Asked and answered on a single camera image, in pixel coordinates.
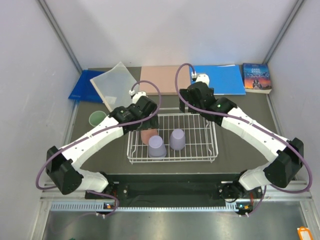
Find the pink cup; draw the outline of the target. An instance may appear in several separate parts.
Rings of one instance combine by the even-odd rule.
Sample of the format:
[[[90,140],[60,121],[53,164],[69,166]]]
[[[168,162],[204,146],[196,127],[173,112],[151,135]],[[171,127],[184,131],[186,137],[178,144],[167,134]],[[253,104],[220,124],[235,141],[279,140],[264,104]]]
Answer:
[[[149,144],[149,139],[153,136],[157,136],[158,131],[155,128],[152,129],[146,129],[146,130],[141,130],[140,131],[140,137],[141,141],[143,144],[148,145]]]

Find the purple cup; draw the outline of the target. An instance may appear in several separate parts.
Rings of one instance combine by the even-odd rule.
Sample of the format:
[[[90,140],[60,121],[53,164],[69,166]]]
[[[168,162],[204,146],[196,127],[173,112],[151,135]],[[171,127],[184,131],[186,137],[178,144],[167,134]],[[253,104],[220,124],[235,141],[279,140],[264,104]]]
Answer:
[[[175,151],[182,150],[186,145],[185,132],[182,129],[173,130],[169,138],[169,145]]]
[[[167,154],[166,146],[159,135],[150,137],[148,141],[148,156],[150,158],[164,158]]]

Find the green cup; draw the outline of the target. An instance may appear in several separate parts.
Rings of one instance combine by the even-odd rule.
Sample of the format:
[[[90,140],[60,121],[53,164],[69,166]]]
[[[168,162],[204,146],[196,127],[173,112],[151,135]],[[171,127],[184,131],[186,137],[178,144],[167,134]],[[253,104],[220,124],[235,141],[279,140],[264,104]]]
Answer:
[[[97,110],[89,116],[88,122],[92,127],[97,127],[106,117],[107,114],[104,111]]]

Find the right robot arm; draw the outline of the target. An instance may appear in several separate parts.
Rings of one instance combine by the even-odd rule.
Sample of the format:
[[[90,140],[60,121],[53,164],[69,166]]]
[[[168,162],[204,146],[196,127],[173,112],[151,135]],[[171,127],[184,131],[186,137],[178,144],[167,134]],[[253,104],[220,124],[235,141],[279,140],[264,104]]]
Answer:
[[[245,198],[257,187],[272,185],[286,188],[303,167],[304,143],[295,137],[289,140],[279,136],[245,114],[226,97],[216,99],[214,90],[204,82],[195,82],[186,89],[179,89],[180,110],[188,103],[190,113],[198,113],[210,122],[231,131],[257,149],[267,163],[244,170],[234,181],[233,192]]]

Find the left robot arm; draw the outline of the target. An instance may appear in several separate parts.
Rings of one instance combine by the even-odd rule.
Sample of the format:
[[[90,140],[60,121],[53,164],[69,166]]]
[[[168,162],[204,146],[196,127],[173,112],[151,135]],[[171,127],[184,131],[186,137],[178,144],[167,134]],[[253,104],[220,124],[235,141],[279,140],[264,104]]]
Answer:
[[[58,149],[52,146],[46,154],[45,172],[63,195],[74,191],[95,191],[109,198],[114,187],[102,172],[83,170],[82,165],[95,153],[128,132],[154,127],[158,105],[141,96],[128,107],[116,107],[91,131]]]

